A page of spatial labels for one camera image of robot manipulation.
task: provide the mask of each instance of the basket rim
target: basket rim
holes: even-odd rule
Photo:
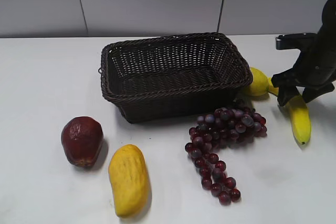
[[[115,94],[110,90],[109,79],[108,79],[108,55],[111,49],[120,46],[129,46],[129,45],[144,45],[150,44],[154,42],[160,41],[171,41],[177,42],[183,38],[214,38],[216,40],[226,40],[229,41],[230,46],[234,46],[237,50],[236,46],[232,43],[232,41],[227,38],[222,33],[193,33],[193,34],[184,34],[184,35],[172,35],[172,36],[163,36],[163,37],[154,37],[149,39],[138,39],[138,40],[126,40],[119,41],[115,43],[111,43],[105,46],[101,52],[101,68],[99,72],[101,74],[101,89],[103,93],[103,97],[110,102],[131,102],[131,101],[139,101],[144,99],[156,99],[162,97],[169,97],[175,95],[186,95],[186,94],[195,94],[199,92],[211,91],[216,89],[229,89],[229,88],[240,88],[245,85],[249,85],[253,81],[253,76],[250,71],[249,65],[247,61],[241,56],[240,52],[237,50],[237,60],[240,61],[241,66],[243,68],[243,72],[245,72],[245,78],[242,78],[238,81],[231,83],[224,82],[212,82],[203,85],[194,85],[190,87],[182,87],[178,89],[170,89],[170,90],[160,90],[160,91],[151,91],[151,92],[143,92],[138,94]]]

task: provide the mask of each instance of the wicker basket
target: wicker basket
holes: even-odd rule
[[[107,45],[100,73],[103,97],[130,123],[213,111],[253,80],[237,47],[219,33]]]

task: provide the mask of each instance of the purple grape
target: purple grape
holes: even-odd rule
[[[194,148],[194,145],[192,143],[187,143],[185,146],[184,146],[184,149],[186,152],[190,153]]]
[[[238,122],[238,123],[236,124],[236,131],[237,131],[238,133],[244,133],[244,132],[246,131],[246,126],[245,126],[243,123]]]
[[[211,189],[211,185],[212,185],[212,180],[211,180],[211,178],[207,178],[207,177],[205,177],[205,178],[202,178],[202,187],[203,187],[203,189],[205,189],[205,190],[210,190]]]
[[[223,190],[223,187],[219,183],[214,183],[211,185],[211,194],[214,197],[217,197],[221,193],[222,190]]]
[[[219,118],[221,112],[222,112],[221,109],[217,109],[217,110],[215,110],[215,112],[214,112],[215,117],[216,117],[216,118]]]
[[[233,188],[236,187],[236,185],[237,185],[237,183],[236,183],[236,180],[234,178],[232,178],[232,177],[226,178],[224,186],[226,186],[229,189],[233,189]]]
[[[214,131],[211,135],[212,135],[212,138],[213,138],[214,140],[219,139],[219,132],[218,132],[218,131]]]
[[[202,168],[205,166],[205,160],[202,157],[198,157],[195,162],[194,162],[195,166],[197,168]]]
[[[212,144],[211,143],[205,143],[203,145],[202,151],[203,152],[209,152],[209,151],[211,151],[211,149],[212,149]]]
[[[196,132],[196,128],[192,127],[189,129],[189,135],[191,135],[192,133]]]
[[[218,194],[218,199],[223,206],[230,205],[231,203],[230,195],[226,191],[222,191],[220,194]]]
[[[234,129],[235,126],[236,126],[236,121],[235,121],[235,120],[230,119],[230,120],[227,122],[227,127],[228,127],[229,129]]]
[[[212,136],[209,133],[205,133],[203,135],[203,140],[204,140],[204,142],[211,142]]]
[[[209,130],[209,126],[205,123],[201,123],[198,128],[200,132],[207,132]]]
[[[231,118],[231,114],[229,113],[229,110],[225,110],[221,112],[221,117],[220,119],[222,119],[223,121],[227,121]]]
[[[244,115],[242,110],[235,111],[235,119],[240,119]]]
[[[192,139],[192,143],[196,146],[196,147],[202,147],[204,144],[203,138],[201,136],[195,137],[194,139]]]
[[[229,192],[229,194],[230,194],[230,198],[231,198],[232,202],[237,202],[237,201],[240,200],[240,191],[238,189],[232,189]]]
[[[245,114],[241,117],[241,122],[244,123],[247,127],[250,127],[253,125],[254,121],[251,116]]]
[[[239,138],[239,133],[236,130],[230,130],[229,137],[236,140]]]
[[[191,150],[190,155],[192,158],[198,158],[202,156],[202,152],[200,149],[198,148],[194,148]]]
[[[221,138],[227,138],[227,129],[221,129],[219,135]]]
[[[214,168],[212,170],[212,177],[213,177],[214,181],[217,181],[217,180],[223,178],[224,177],[223,174],[224,173],[220,168]]]
[[[208,115],[205,116],[204,121],[206,123],[214,123],[215,122],[215,116],[212,115],[212,114],[208,114]]]
[[[259,122],[254,123],[254,131],[258,132],[261,130],[261,124]]]
[[[216,153],[210,153],[210,156],[209,156],[209,162],[211,164],[216,164],[216,162],[219,160],[219,157]]]
[[[223,122],[222,119],[220,119],[220,118],[216,118],[216,119],[215,119],[215,125],[216,125],[216,127],[219,128],[219,129],[222,129],[222,128],[224,128],[224,126],[225,126],[224,122]]]
[[[202,176],[202,177],[210,177],[211,176],[211,170],[209,167],[202,167],[199,169],[198,173]]]
[[[252,118],[253,118],[254,121],[260,122],[262,116],[259,113],[255,112],[255,113],[252,114]]]
[[[197,123],[198,124],[201,124],[201,123],[204,123],[204,116],[200,115],[197,117]]]

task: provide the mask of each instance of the table surface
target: table surface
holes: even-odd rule
[[[250,66],[268,76],[290,68],[297,50],[277,51],[275,35],[230,36]],[[268,137],[219,152],[242,199],[223,207],[202,190],[184,145],[193,117],[129,124],[103,99],[101,49],[136,38],[0,39],[0,223],[334,223],[335,92],[308,104],[310,144],[301,149],[276,98],[253,101],[267,118]],[[66,160],[64,125],[88,115],[106,144],[97,165],[83,171]],[[108,165],[135,144],[148,166],[150,208],[136,219],[114,213]]]

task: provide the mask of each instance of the banana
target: banana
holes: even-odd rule
[[[271,78],[268,78],[268,84],[268,92],[278,95],[279,88],[273,86]],[[307,144],[311,135],[311,123],[305,101],[301,95],[297,95],[290,99],[285,107],[289,111],[292,131],[296,141],[301,145]]]

